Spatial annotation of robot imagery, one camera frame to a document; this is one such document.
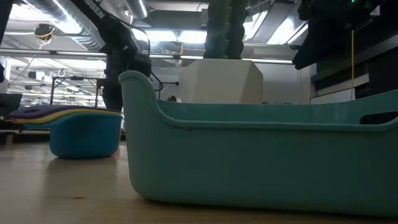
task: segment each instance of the wooden floor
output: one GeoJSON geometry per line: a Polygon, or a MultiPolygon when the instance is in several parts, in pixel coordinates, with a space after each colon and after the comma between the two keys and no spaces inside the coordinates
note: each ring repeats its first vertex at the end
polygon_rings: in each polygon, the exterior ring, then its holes
{"type": "Polygon", "coordinates": [[[47,144],[0,148],[0,223],[398,223],[338,215],[150,202],[129,182],[126,147],[90,161],[57,159],[47,144]]]}

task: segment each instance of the yellow foam pad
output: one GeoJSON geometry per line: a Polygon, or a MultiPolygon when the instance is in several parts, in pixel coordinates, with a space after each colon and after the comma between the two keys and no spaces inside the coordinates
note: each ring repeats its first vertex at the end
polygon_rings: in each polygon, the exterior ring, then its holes
{"type": "Polygon", "coordinates": [[[47,116],[41,118],[34,118],[34,119],[16,119],[16,123],[19,124],[44,124],[51,121],[54,121],[62,116],[74,114],[74,113],[101,113],[101,114],[113,114],[113,115],[121,115],[118,112],[112,111],[101,111],[101,110],[89,110],[89,109],[70,109],[70,110],[63,110],[58,111],[47,116]]]}

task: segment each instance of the blue plastic bowl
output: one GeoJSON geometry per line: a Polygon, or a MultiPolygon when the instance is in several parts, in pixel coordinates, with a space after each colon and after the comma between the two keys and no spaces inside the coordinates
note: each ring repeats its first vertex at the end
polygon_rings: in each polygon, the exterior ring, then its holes
{"type": "Polygon", "coordinates": [[[122,116],[76,113],[27,128],[50,129],[50,150],[62,159],[96,159],[112,156],[119,147],[122,116]]]}

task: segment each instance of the silver duct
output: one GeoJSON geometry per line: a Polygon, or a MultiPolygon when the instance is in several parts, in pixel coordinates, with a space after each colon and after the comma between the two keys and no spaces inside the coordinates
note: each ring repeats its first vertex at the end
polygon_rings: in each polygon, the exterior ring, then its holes
{"type": "Polygon", "coordinates": [[[126,0],[127,8],[135,19],[145,19],[149,15],[149,6],[146,0],[126,0]]]}
{"type": "Polygon", "coordinates": [[[99,51],[105,44],[96,27],[69,0],[23,0],[34,10],[49,17],[50,22],[66,34],[80,34],[72,37],[89,51],[99,51]]]}

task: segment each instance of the teal plastic tub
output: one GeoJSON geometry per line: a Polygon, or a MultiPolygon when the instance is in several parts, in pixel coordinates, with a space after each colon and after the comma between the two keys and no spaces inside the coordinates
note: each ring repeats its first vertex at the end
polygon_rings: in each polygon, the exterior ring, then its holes
{"type": "Polygon", "coordinates": [[[112,156],[119,147],[122,116],[75,113],[27,128],[50,129],[50,150],[62,159],[97,159],[112,156]]]}
{"type": "Polygon", "coordinates": [[[398,217],[398,91],[329,105],[156,100],[139,72],[123,89],[130,180],[162,202],[398,217]]]}

